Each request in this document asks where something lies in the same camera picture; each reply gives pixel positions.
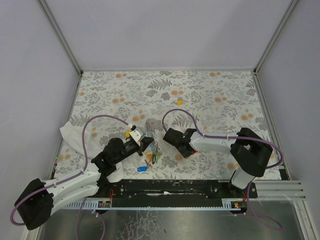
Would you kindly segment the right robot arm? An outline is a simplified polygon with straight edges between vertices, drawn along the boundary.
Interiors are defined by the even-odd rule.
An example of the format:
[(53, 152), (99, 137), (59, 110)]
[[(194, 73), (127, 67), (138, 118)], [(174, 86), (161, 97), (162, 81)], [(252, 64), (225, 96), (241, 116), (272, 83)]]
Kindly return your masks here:
[(195, 152), (219, 152), (231, 154), (239, 167), (232, 174), (230, 184), (240, 190), (256, 177), (262, 177), (267, 169), (272, 147), (249, 128), (243, 127), (235, 134), (202, 135), (195, 128), (185, 132), (169, 128), (163, 140), (188, 158)]

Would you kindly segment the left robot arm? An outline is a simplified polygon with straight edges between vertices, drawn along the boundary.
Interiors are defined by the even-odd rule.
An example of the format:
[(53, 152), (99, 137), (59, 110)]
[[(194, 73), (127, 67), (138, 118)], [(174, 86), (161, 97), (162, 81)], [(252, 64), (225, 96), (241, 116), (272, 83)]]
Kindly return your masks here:
[(108, 177), (116, 171), (116, 165), (135, 153), (142, 156), (153, 141), (152, 137), (147, 136), (139, 142), (132, 137), (125, 141), (115, 137), (85, 169), (51, 180), (32, 180), (14, 204), (22, 225), (34, 230), (66, 205), (105, 192), (110, 183)]

